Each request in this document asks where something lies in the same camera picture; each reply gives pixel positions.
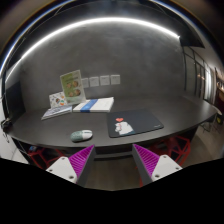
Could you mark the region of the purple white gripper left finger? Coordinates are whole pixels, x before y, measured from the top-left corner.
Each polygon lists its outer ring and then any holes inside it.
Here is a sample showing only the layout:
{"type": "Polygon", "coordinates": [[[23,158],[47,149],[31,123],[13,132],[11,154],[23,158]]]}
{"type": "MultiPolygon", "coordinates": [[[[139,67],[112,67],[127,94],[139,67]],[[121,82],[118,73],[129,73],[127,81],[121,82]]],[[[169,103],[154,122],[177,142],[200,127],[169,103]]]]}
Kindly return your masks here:
{"type": "Polygon", "coordinates": [[[95,146],[91,145],[70,157],[60,157],[47,172],[84,187],[95,155],[95,146]]]}

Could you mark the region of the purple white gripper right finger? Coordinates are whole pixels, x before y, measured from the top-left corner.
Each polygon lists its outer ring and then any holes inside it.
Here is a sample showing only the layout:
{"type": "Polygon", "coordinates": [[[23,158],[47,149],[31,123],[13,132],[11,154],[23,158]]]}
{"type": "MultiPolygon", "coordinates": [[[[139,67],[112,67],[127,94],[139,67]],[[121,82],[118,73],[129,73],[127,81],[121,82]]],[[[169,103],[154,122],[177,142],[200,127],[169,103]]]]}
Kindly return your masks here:
{"type": "Polygon", "coordinates": [[[157,155],[139,146],[132,145],[132,156],[140,173],[140,186],[146,186],[182,169],[168,155],[157,155]]]}

